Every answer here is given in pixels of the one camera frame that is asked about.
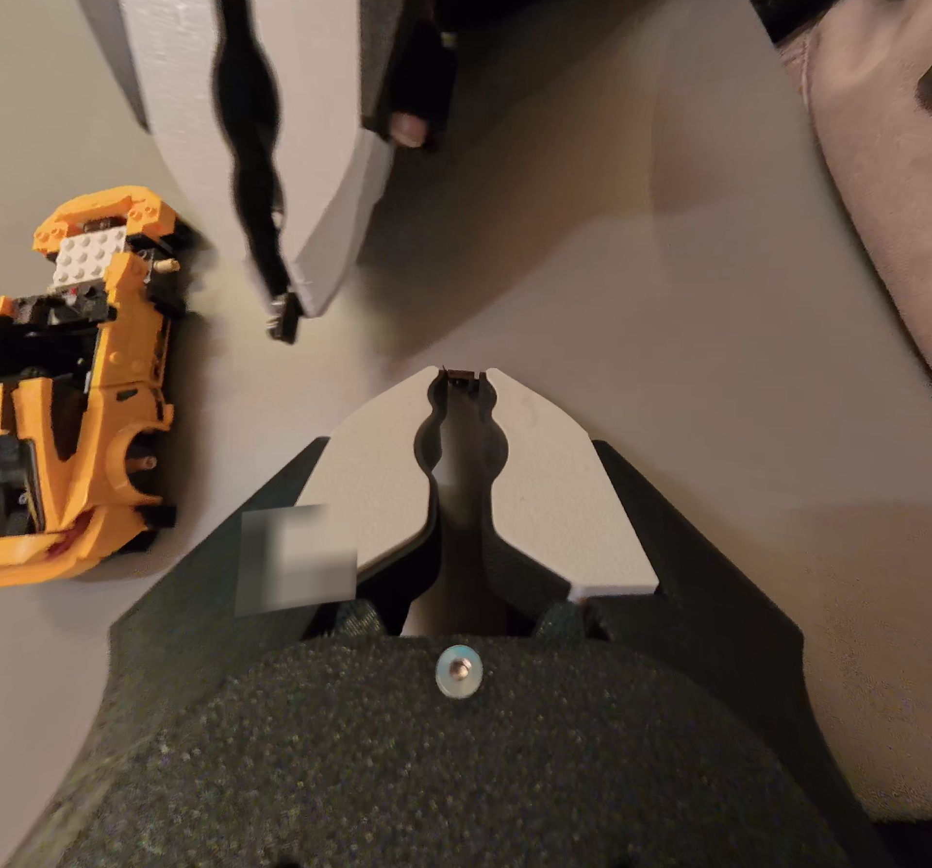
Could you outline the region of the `beige hoodie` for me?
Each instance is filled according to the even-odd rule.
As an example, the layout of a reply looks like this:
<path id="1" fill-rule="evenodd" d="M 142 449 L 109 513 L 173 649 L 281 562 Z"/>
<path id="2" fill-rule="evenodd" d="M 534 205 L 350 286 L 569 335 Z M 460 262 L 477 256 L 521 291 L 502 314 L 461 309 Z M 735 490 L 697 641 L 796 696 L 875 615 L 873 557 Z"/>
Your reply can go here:
<path id="1" fill-rule="evenodd" d="M 931 0 L 836 0 L 779 46 L 868 257 L 931 365 Z"/>

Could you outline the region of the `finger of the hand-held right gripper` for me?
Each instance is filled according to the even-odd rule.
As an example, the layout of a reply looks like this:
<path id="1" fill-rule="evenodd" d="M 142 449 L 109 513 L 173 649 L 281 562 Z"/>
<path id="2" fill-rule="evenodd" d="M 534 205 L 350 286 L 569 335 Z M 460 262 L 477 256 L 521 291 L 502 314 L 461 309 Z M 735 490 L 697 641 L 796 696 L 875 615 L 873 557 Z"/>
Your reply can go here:
<path id="1" fill-rule="evenodd" d="M 250 0 L 78 0 L 134 116 L 219 248 L 276 296 L 276 89 Z"/>
<path id="2" fill-rule="evenodd" d="M 364 126 L 361 0 L 252 0 L 277 86 L 280 253 L 305 317 L 350 273 L 388 180 L 392 146 Z"/>

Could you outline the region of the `person's right hand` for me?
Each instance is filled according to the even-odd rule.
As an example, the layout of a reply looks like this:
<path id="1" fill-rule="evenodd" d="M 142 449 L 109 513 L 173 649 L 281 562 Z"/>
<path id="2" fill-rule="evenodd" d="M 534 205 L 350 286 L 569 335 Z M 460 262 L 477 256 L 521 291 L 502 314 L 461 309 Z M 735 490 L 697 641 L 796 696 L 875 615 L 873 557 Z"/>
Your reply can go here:
<path id="1" fill-rule="evenodd" d="M 390 138 L 400 148 L 419 150 L 426 147 L 431 127 L 424 117 L 396 111 L 390 116 Z"/>

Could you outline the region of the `orange lego car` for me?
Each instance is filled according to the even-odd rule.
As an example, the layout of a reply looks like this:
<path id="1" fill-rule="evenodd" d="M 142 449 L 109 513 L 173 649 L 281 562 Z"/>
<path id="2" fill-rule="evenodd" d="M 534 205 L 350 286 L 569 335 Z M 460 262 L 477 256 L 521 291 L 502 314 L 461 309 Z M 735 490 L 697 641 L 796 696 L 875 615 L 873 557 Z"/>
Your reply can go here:
<path id="1" fill-rule="evenodd" d="M 68 200 L 35 230 L 50 284 L 1 299 L 3 588 L 76 577 L 174 526 L 137 476 L 174 421 L 164 383 L 193 239 L 134 185 Z"/>

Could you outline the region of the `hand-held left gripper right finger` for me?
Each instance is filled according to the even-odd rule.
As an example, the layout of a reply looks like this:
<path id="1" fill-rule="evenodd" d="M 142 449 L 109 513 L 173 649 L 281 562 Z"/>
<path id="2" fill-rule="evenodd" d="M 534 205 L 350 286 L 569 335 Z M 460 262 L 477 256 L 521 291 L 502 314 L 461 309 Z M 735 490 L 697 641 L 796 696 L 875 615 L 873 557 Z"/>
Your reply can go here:
<path id="1" fill-rule="evenodd" d="M 658 576 L 588 432 L 498 368 L 483 373 L 480 403 L 493 592 L 506 602 L 653 595 Z"/>

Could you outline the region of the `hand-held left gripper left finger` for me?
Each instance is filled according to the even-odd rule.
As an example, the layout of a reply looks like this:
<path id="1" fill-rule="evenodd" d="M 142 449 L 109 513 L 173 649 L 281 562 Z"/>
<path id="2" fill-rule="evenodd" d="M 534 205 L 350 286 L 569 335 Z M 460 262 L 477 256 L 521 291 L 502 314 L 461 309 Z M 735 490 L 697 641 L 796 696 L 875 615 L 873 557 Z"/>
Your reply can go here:
<path id="1" fill-rule="evenodd" d="M 330 543 L 367 579 L 400 559 L 431 522 L 425 437 L 439 425 L 441 370 L 427 366 L 357 408 L 336 428 L 297 498 L 322 508 Z"/>

